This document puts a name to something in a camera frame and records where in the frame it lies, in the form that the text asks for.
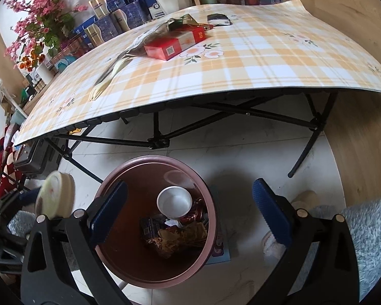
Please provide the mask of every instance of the yellow and white checkered tablecloth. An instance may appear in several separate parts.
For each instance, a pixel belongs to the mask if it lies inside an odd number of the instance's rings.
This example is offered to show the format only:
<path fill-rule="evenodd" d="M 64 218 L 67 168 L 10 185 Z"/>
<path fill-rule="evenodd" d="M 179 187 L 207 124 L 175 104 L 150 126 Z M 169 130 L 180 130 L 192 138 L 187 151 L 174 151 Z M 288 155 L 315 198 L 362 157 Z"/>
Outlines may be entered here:
<path fill-rule="evenodd" d="M 94 102 L 89 93 L 108 65 L 155 22 L 145 24 L 74 62 L 54 81 L 23 124 L 16 144 L 65 126 L 133 107 L 228 90 L 273 87 L 359 88 L 381 92 L 381 64 L 353 40 L 313 17 L 299 0 L 272 6 L 204 5 L 233 25 L 165 62 L 135 58 Z"/>

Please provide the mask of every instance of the white marble floor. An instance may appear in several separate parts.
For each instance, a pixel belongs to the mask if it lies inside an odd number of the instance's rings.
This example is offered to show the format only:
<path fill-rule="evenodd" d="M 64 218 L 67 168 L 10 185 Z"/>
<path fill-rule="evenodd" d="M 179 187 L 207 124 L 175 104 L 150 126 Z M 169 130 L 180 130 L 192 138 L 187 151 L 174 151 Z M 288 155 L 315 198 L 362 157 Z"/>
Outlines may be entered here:
<path fill-rule="evenodd" d="M 281 97 L 260 108 L 311 119 L 302 95 Z M 160 113 L 160 128 L 167 133 L 211 114 L 196 108 L 165 110 Z M 208 185 L 216 185 L 219 192 L 231 261 L 205 266 L 189 280 L 167 289 L 128 285 L 124 289 L 127 297 L 142 305 L 246 304 L 273 269 L 261 254 L 260 242 L 268 227 L 251 197 L 255 179 L 264 178 L 275 193 L 289 200 L 302 191 L 313 190 L 320 195 L 322 204 L 345 207 L 337 166 L 323 134 L 296 175 L 287 177 L 311 133 L 300 126 L 234 115 L 173 139 L 168 150 L 81 143 L 74 158 L 100 178 L 134 157 L 168 155 L 189 165 Z M 152 137 L 152 115 L 131 118 L 128 125 L 121 120 L 102 124 L 90 135 L 146 140 Z M 75 179 L 74 209 L 87 208 L 99 184 L 66 161 L 61 162 L 59 170 Z M 90 293 L 80 272 L 73 275 L 79 288 Z"/>

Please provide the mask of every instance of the bolt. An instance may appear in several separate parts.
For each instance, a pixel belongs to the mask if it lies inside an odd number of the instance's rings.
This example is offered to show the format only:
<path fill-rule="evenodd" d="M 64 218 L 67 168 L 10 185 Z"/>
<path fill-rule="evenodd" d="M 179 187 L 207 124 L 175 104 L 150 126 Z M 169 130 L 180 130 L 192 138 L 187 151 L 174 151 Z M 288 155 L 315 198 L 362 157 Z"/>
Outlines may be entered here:
<path fill-rule="evenodd" d="M 45 216 L 43 214 L 41 214 L 40 216 L 37 217 L 37 223 L 42 223 L 45 221 Z"/>
<path fill-rule="evenodd" d="M 85 214 L 85 210 L 84 209 L 77 209 L 74 213 L 73 213 L 73 216 L 75 218 L 81 218 L 83 217 Z"/>
<path fill-rule="evenodd" d="M 298 217 L 301 217 L 301 218 L 306 218 L 308 216 L 308 212 L 304 209 L 299 209 L 298 211 L 296 211 Z"/>
<path fill-rule="evenodd" d="M 336 214 L 336 220 L 338 222 L 344 222 L 344 217 L 341 214 Z"/>

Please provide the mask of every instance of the wooden panel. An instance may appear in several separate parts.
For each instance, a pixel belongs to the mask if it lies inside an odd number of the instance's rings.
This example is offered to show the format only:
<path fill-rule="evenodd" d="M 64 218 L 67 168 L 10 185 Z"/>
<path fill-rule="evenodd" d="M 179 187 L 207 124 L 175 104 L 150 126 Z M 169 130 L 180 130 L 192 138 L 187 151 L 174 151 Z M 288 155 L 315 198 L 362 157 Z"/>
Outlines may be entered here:
<path fill-rule="evenodd" d="M 380 0 L 301 0 L 315 17 L 364 47 L 381 63 Z M 315 96 L 321 106 L 324 97 Z M 325 128 L 346 204 L 381 197 L 381 94 L 339 94 Z"/>
<path fill-rule="evenodd" d="M 7 90 L 16 95 L 16 101 L 21 98 L 21 90 L 24 88 L 23 80 L 25 79 L 18 68 L 14 68 L 14 62 L 8 57 L 4 57 L 6 45 L 0 34 L 0 78 Z"/>

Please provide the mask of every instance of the blue gripper pad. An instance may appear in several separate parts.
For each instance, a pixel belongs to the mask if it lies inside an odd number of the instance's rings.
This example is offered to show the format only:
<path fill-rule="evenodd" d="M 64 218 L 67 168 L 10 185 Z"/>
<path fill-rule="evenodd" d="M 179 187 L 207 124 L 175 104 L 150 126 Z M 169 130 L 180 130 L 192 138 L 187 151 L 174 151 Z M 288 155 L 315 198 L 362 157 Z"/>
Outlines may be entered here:
<path fill-rule="evenodd" d="M 120 181 L 106 198 L 90 224 L 90 243 L 95 246 L 103 243 L 127 200 L 127 184 Z"/>
<path fill-rule="evenodd" d="M 253 183 L 253 199 L 278 243 L 292 243 L 293 214 L 295 210 L 285 197 L 277 196 L 260 178 Z"/>

